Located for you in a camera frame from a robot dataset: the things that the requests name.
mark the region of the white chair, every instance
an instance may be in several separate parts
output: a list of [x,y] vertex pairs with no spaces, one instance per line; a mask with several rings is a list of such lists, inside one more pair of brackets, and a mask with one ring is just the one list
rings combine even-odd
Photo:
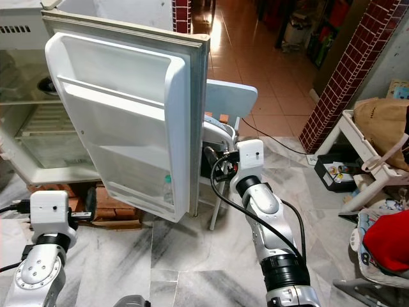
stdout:
[[[240,118],[250,114],[257,100],[257,89],[252,86],[229,83],[224,81],[207,80],[206,104],[204,110],[212,114],[217,121],[220,116],[227,117],[225,123],[204,122],[203,142],[218,146],[221,150],[234,150],[238,135]],[[210,180],[200,177],[202,184],[210,185]],[[218,184],[219,192],[223,193],[225,182]],[[217,214],[220,209],[221,199],[217,198],[213,211],[210,230],[214,230]]]

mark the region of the power cord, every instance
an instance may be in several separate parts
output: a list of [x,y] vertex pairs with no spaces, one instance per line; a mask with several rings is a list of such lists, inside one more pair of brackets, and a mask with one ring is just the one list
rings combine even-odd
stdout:
[[224,155],[223,157],[221,157],[220,159],[218,159],[215,164],[212,167],[212,171],[210,173],[210,184],[212,185],[212,189],[214,191],[214,193],[225,203],[227,203],[228,205],[231,205],[233,208],[239,210],[240,212],[244,213],[246,216],[249,216],[251,219],[255,220],[257,223],[263,225],[265,228],[267,228],[268,230],[270,230],[272,233],[274,233],[276,236],[278,236],[278,238],[280,238],[285,244],[288,245],[288,247],[294,252],[294,254],[297,256],[297,258],[303,260],[303,263],[306,264],[306,258],[304,258],[300,252],[298,251],[298,249],[294,246],[294,244],[292,242],[290,242],[283,234],[281,234],[278,230],[276,230],[273,226],[267,224],[264,220],[262,220],[261,218],[259,218],[258,216],[254,215],[253,213],[247,211],[246,209],[244,209],[243,207],[237,205],[236,203],[232,202],[231,200],[227,199],[226,197],[224,197],[216,188],[215,182],[214,182],[214,174],[216,171],[217,166],[227,160],[228,155]]
[[302,256],[304,258],[304,261],[307,261],[307,251],[305,248],[305,230],[304,230],[304,223],[302,222],[302,217],[300,212],[295,208],[292,204],[290,204],[288,201],[281,200],[285,206],[289,207],[292,211],[294,211],[295,215],[297,216],[298,223],[300,225],[300,234],[301,234],[301,250],[302,250]]
[[[25,259],[27,259],[28,254],[30,253],[30,251],[32,250],[32,248],[34,247],[34,244],[29,244],[26,245],[22,254],[21,254],[21,262],[23,262]],[[11,270],[14,269],[15,267],[18,267],[21,262],[17,262],[16,264],[11,264],[11,265],[7,265],[6,267],[2,267],[0,268],[0,273],[7,271],[7,270]]]
[[13,200],[13,205],[0,209],[0,213],[16,210],[19,213],[30,213],[30,200]]
[[243,120],[243,122],[244,122],[246,125],[252,127],[255,131],[258,131],[258,132],[264,134],[265,136],[268,136],[270,139],[273,139],[273,140],[276,141],[278,144],[280,144],[281,146],[287,148],[288,150],[291,150],[292,152],[295,152],[296,154],[307,155],[305,152],[298,152],[298,151],[296,151],[296,150],[294,150],[294,149],[288,147],[287,145],[282,144],[278,139],[275,139],[275,138],[273,138],[272,136],[268,135],[267,133],[265,133],[265,132],[263,132],[263,131],[261,131],[261,130],[258,130],[257,128],[255,128],[255,127],[253,127],[252,125],[250,125],[249,123],[247,123],[247,122],[244,120],[244,118],[242,118],[242,120]]
[[16,264],[11,264],[11,265],[7,265],[6,267],[1,267],[0,268],[0,273],[7,271],[7,270],[11,270],[14,269],[15,267],[18,267],[21,264],[21,262],[17,262]]

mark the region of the red cloth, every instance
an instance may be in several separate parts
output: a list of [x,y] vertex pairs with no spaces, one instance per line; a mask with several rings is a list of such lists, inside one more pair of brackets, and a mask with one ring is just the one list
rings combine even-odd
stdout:
[[364,245],[382,267],[409,270],[409,210],[381,216],[364,235]]

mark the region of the chair backrest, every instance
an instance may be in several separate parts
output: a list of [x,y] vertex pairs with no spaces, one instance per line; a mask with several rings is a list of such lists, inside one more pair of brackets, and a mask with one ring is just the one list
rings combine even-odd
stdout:
[[228,115],[228,124],[234,127],[238,117],[250,114],[257,95],[253,86],[208,79],[204,110],[217,120],[222,114]]

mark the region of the white wall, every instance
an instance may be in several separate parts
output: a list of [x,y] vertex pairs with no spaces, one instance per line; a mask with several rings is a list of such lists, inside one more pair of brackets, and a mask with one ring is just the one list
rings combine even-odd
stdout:
[[409,80],[409,13],[360,87],[357,100],[386,97],[392,79]]
[[173,30],[172,0],[64,0],[58,8],[68,13]]

